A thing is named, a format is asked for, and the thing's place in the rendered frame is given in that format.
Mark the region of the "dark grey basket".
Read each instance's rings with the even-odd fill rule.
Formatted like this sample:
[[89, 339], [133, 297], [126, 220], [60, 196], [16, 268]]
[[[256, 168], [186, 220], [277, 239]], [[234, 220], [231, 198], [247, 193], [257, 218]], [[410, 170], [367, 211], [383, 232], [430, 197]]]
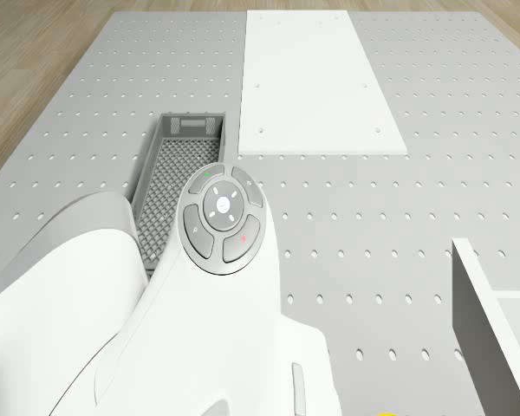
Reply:
[[223, 114], [162, 114], [133, 195], [133, 217], [148, 275], [159, 263], [179, 196], [201, 167], [223, 159]]

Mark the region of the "white board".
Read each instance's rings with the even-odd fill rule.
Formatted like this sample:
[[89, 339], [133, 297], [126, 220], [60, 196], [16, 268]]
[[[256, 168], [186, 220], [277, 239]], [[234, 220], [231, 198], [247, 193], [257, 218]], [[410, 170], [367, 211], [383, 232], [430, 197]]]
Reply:
[[250, 10], [238, 151], [404, 155], [345, 10]]

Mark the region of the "white drawer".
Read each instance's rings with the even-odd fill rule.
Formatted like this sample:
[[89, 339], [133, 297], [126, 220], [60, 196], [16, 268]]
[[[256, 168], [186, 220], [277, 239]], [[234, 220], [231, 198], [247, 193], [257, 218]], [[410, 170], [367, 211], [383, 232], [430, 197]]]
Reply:
[[452, 240], [452, 326], [486, 416], [520, 416], [520, 281], [492, 283]]

